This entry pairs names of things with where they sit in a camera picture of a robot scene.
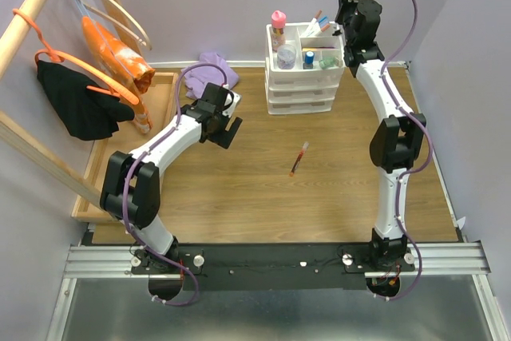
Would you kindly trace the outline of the light blue acrylic marker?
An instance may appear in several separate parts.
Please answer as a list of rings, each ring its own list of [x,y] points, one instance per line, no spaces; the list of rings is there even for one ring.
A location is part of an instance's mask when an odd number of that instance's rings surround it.
[[[324,25],[326,25],[327,23],[330,24],[329,20],[327,17],[323,17],[321,19],[319,19],[315,25],[315,27],[312,29],[312,31],[308,34],[308,37],[317,37],[317,33],[318,31],[320,30],[320,28]]]

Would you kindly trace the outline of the pink cap white marker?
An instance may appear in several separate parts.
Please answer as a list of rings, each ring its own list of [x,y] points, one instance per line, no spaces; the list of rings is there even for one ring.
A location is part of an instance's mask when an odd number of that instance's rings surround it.
[[[319,26],[319,19],[320,19],[321,14],[322,14],[322,11],[319,10],[316,13],[316,15],[312,18],[312,20],[308,24],[306,30],[302,34],[303,38],[315,36],[318,32],[321,31],[321,28]]]

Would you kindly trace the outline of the grey blue cap glue bottle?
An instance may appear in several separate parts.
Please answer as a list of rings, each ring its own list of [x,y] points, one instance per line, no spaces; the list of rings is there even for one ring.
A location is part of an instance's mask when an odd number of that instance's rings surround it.
[[[303,69],[313,69],[315,60],[315,53],[313,51],[306,51],[303,57]]]

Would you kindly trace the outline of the white plastic drawer organizer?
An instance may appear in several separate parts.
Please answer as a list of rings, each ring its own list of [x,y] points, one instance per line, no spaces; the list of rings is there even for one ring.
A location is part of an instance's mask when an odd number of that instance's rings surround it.
[[[317,37],[303,38],[308,24],[288,23],[284,28],[286,44],[296,49],[293,69],[279,69],[277,54],[271,47],[271,25],[266,25],[265,93],[267,111],[271,115],[325,113],[332,109],[345,65],[342,68],[320,69],[319,61],[326,57],[343,60],[343,38],[330,30]],[[303,47],[336,47],[338,50],[318,50],[313,69],[303,69]]]

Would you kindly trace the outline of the pink cap crayon bottle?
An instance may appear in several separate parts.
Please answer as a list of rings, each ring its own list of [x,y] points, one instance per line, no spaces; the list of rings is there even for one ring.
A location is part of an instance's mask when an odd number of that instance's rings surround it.
[[[275,10],[271,15],[271,47],[274,52],[282,46],[285,41],[284,28],[287,22],[287,15],[280,10]]]

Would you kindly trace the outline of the clear round jar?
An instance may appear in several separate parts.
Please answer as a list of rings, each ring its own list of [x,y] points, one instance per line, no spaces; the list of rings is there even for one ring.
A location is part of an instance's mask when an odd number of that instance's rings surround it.
[[[276,51],[279,69],[293,69],[296,60],[296,49],[293,45],[282,44]]]

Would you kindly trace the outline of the red gel pen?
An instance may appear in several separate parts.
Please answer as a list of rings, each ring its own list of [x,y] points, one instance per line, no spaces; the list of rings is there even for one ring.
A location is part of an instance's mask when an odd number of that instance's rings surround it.
[[[294,176],[295,175],[295,172],[296,172],[297,168],[299,167],[300,161],[302,160],[303,155],[307,151],[308,147],[309,147],[309,142],[306,141],[303,144],[302,148],[300,149],[300,152],[299,152],[298,156],[296,157],[294,164],[291,167],[291,171],[289,172],[289,176]]]

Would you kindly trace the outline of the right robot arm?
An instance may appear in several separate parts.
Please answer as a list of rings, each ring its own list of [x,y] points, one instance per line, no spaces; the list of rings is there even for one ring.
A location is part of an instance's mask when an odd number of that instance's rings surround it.
[[[344,64],[365,89],[378,117],[369,154],[378,170],[378,215],[362,260],[383,271],[407,253],[404,219],[410,171],[418,159],[426,119],[400,96],[376,42],[382,6],[375,0],[339,0],[335,21],[344,36]]]

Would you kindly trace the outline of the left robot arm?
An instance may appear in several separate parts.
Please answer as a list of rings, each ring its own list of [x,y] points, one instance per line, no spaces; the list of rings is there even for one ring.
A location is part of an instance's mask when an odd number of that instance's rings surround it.
[[[149,263],[160,273],[170,272],[177,262],[176,237],[159,216],[160,179],[194,144],[210,141],[228,149],[243,121],[232,116],[240,101],[238,93],[208,83],[202,97],[183,105],[153,139],[109,158],[100,206],[151,252]]]

